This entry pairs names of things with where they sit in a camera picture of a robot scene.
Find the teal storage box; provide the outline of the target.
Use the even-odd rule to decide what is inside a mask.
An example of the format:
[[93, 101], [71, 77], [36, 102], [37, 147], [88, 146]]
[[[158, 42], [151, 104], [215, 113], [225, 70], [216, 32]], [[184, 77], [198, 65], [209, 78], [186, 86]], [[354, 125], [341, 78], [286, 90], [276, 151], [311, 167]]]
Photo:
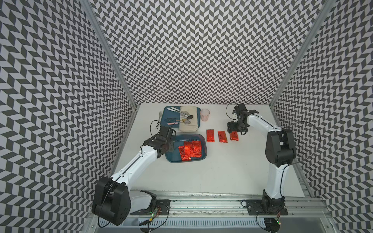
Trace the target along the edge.
[[207, 157], [206, 140], [200, 134], [176, 135], [172, 140], [165, 154], [170, 163], [201, 161]]

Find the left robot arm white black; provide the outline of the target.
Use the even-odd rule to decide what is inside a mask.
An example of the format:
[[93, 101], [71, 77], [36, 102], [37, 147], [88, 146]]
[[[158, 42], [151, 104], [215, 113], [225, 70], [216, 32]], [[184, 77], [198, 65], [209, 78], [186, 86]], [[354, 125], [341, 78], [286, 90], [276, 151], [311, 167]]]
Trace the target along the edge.
[[175, 135], [173, 128], [162, 126], [157, 134], [144, 141], [139, 153], [124, 168], [99, 179], [95, 185], [92, 213], [117, 226], [132, 213], [150, 214], [150, 220], [153, 220], [161, 211], [156, 204], [156, 195], [131, 189], [146, 168], [170, 150]]

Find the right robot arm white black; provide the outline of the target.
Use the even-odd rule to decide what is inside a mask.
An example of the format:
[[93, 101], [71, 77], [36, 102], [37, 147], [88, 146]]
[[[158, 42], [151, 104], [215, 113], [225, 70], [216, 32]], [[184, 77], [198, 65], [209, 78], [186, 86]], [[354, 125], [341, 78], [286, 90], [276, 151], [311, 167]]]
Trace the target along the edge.
[[266, 139], [265, 155], [270, 164], [268, 181], [262, 198], [246, 200], [244, 208], [251, 216], [287, 215], [283, 183], [289, 167], [296, 158], [293, 131], [273, 125], [258, 111], [248, 110], [243, 103], [234, 107], [233, 114], [236, 117], [227, 123], [228, 132], [244, 135], [249, 132], [249, 127], [261, 132]]

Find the teal cutlery tray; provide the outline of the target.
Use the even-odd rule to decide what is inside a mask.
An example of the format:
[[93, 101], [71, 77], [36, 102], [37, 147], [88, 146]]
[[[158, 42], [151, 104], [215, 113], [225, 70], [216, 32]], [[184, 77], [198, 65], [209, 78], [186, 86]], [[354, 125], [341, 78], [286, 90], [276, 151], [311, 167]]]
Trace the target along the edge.
[[168, 122], [174, 122], [174, 119], [172, 120], [166, 120], [168, 117], [182, 117], [181, 116], [181, 113], [179, 112], [173, 112], [173, 111], [169, 111], [167, 108], [169, 107], [174, 107], [174, 108], [177, 108], [180, 110], [180, 112], [188, 112], [190, 115], [193, 115], [193, 119], [191, 119], [191, 121], [194, 121], [194, 120], [197, 120], [197, 128], [200, 128], [201, 126], [201, 116], [200, 116], [200, 111], [201, 111], [201, 108], [199, 107], [196, 107], [196, 106], [166, 106], [163, 110], [163, 115], [162, 115], [162, 119], [161, 119], [161, 125], [162, 126], [168, 126], [168, 127], [171, 127], [171, 128], [179, 128], [179, 124], [176, 124], [176, 125], [168, 125], [167, 123]]

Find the pink translucent cup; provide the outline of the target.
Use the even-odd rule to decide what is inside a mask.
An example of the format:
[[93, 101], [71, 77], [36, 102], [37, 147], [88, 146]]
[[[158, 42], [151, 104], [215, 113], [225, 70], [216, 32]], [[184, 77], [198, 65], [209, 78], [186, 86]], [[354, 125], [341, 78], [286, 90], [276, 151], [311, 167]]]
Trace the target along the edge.
[[210, 116], [210, 111], [208, 109], [202, 109], [200, 111], [201, 121], [208, 121]]

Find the pink handled spoon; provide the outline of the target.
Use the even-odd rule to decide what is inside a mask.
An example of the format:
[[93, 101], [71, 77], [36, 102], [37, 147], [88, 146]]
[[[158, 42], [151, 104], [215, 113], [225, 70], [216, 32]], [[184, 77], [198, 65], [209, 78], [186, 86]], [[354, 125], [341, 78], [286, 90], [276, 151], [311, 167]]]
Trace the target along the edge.
[[168, 122], [167, 123], [168, 125], [176, 125], [176, 124], [185, 124], [185, 125], [189, 125], [191, 124], [191, 121], [188, 120], [188, 119], [181, 119], [181, 120], [177, 120], [175, 122]]

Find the black handled spoon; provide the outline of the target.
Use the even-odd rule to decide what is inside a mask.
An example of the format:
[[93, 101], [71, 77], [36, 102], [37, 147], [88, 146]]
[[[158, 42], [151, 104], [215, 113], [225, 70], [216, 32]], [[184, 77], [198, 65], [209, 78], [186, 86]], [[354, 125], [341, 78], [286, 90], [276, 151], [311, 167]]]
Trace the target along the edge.
[[186, 116], [186, 117], [168, 117], [166, 120], [172, 120], [172, 119], [192, 119], [193, 115]]

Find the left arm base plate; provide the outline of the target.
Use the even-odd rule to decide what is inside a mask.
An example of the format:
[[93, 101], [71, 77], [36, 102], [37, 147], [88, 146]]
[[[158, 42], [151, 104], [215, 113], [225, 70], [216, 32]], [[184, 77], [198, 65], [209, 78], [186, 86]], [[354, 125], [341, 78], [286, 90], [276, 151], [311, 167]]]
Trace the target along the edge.
[[160, 207], [160, 215], [167, 216], [169, 214], [169, 207], [170, 207], [171, 200], [163, 199], [163, 200], [156, 200], [150, 204], [150, 207], [147, 209], [138, 210], [132, 212], [130, 215], [132, 216], [150, 216], [151, 213], [155, 210], [156, 207]]

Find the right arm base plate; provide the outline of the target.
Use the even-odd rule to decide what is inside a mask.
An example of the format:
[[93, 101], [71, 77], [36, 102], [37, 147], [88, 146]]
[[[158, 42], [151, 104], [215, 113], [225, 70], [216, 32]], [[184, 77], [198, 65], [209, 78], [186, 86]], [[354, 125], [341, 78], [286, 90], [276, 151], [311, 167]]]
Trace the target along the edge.
[[287, 216], [288, 211], [284, 199], [275, 199], [269, 201], [263, 200], [245, 200], [245, 207], [250, 216], [267, 215], [267, 216]]

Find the aluminium front rail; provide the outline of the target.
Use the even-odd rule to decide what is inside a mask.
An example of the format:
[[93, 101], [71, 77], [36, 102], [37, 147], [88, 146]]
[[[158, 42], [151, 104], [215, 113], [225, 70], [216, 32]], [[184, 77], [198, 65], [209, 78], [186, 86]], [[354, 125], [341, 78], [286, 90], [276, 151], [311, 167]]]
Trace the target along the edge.
[[[264, 215], [259, 195], [152, 190], [158, 200], [170, 200], [171, 217], [255, 217]], [[332, 217], [320, 198], [286, 197], [281, 217]]]

